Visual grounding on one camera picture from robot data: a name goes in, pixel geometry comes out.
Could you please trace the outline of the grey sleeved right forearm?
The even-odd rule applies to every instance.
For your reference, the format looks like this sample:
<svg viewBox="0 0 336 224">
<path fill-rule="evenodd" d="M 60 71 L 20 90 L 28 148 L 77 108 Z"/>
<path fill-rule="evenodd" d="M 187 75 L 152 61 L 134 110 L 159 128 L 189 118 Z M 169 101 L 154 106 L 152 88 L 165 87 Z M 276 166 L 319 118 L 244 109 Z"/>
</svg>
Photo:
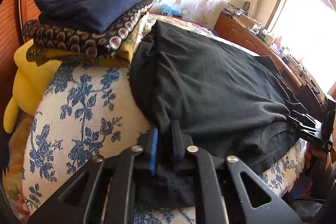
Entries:
<svg viewBox="0 0 336 224">
<path fill-rule="evenodd" d="M 335 168 L 322 159 L 316 173 L 312 176 L 311 198 L 326 200 L 335 185 Z"/>
</svg>

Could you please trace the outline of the person's right hand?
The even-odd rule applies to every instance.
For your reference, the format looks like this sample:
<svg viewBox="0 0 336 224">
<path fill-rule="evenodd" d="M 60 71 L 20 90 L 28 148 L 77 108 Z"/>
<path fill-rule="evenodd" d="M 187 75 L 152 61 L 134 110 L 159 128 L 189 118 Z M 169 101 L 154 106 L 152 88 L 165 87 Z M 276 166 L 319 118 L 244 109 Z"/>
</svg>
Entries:
<svg viewBox="0 0 336 224">
<path fill-rule="evenodd" d="M 322 174 L 329 168 L 329 166 L 331 166 L 330 153 L 308 143 L 305 151 L 304 170 L 307 171 L 308 169 L 311 169 L 313 175 Z"/>
</svg>

